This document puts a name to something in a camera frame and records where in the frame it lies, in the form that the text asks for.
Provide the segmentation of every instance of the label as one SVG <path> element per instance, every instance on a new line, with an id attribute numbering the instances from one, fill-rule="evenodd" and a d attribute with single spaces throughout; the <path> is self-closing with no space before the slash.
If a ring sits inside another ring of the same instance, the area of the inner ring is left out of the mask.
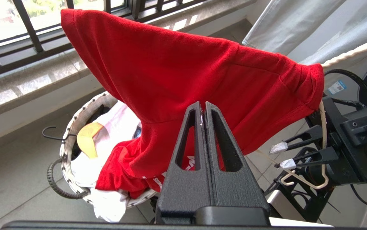
<path id="1" fill-rule="evenodd" d="M 333 95 L 333 94 L 336 94 L 336 93 L 338 93 L 342 90 L 345 90 L 346 88 L 347 88 L 347 86 L 344 85 L 344 83 L 341 80 L 339 80 L 336 83 L 334 83 L 332 86 L 330 86 L 327 90 L 328 90 L 328 92 L 331 93 L 331 95 Z"/>

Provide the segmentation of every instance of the wicker basket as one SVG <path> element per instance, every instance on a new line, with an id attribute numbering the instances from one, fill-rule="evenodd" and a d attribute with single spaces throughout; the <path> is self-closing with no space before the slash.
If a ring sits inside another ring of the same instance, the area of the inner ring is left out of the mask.
<path id="1" fill-rule="evenodd" d="M 108 92 L 101 93 L 100 95 L 93 97 L 93 99 L 79 109 L 68 123 L 60 147 L 60 158 L 56 162 L 52 163 L 47 170 L 47 180 L 57 194 L 69 199 L 83 199 L 89 204 L 94 204 L 94 200 L 90 195 L 90 190 L 88 188 L 80 187 L 74 182 L 74 175 L 71 171 L 71 153 L 77 138 L 71 134 L 77 134 L 86 124 L 87 120 L 101 105 L 112 108 L 116 103 L 117 99 L 111 96 Z M 53 178 L 53 168 L 58 163 L 61 163 L 63 176 L 75 194 L 65 192 L 56 185 Z M 147 199 L 153 197 L 156 193 L 157 192 L 153 189 L 147 189 L 137 199 L 130 199 L 127 208 L 131 208 L 135 205 L 145 202 Z"/>

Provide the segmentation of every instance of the red t-shirt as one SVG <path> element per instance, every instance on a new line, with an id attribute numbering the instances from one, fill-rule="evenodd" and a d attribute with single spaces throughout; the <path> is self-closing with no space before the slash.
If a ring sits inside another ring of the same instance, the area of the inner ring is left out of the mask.
<path id="1" fill-rule="evenodd" d="M 135 198 L 160 191 L 186 108 L 215 104 L 244 154 L 318 109 L 319 64 L 220 38 L 185 34 L 93 10 L 63 9 L 61 25 L 103 87 L 142 121 L 140 138 L 118 143 L 96 188 Z M 193 165 L 193 135 L 183 168 Z"/>

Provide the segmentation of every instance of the white curtain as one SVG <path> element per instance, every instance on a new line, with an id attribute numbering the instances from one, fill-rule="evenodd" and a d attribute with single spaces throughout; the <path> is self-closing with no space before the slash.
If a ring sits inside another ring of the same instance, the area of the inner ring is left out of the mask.
<path id="1" fill-rule="evenodd" d="M 345 7 L 347 4 L 343 4 L 344 2 L 345 0 L 271 0 L 243 40 L 243 45 L 288 55 L 333 12 L 339 7 Z M 361 7 L 355 9 L 355 13 L 347 14 L 349 18 L 341 30 L 325 41 L 317 51 L 305 56 L 301 63 L 323 63 L 366 43 L 367 0 L 363 0 L 361 4 Z"/>

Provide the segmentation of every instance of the black metal hook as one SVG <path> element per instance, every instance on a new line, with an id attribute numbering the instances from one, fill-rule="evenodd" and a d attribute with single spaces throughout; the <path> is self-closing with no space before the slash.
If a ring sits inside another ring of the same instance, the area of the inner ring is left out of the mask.
<path id="1" fill-rule="evenodd" d="M 76 134 L 68 134 L 68 135 L 67 135 L 67 137 L 66 137 L 65 139 L 62 139 L 62 138 L 59 138 L 59 137 L 52 137 L 52 136 L 49 136 L 49 135 L 44 134 L 44 132 L 45 132 L 47 129 L 50 129 L 50 128 L 55 128 L 55 126 L 48 126 L 48 127 L 44 128 L 44 129 L 43 129 L 43 131 L 42 131 L 42 135 L 43 135 L 43 137 L 45 137 L 45 138 L 49 138 L 49 139 L 53 139 L 53 140 L 61 140 L 61 141 L 65 141 L 65 140 L 67 140 L 67 138 L 68 138 L 68 137 L 70 137 L 70 136 L 77 137 L 77 135 L 76 135 Z"/>

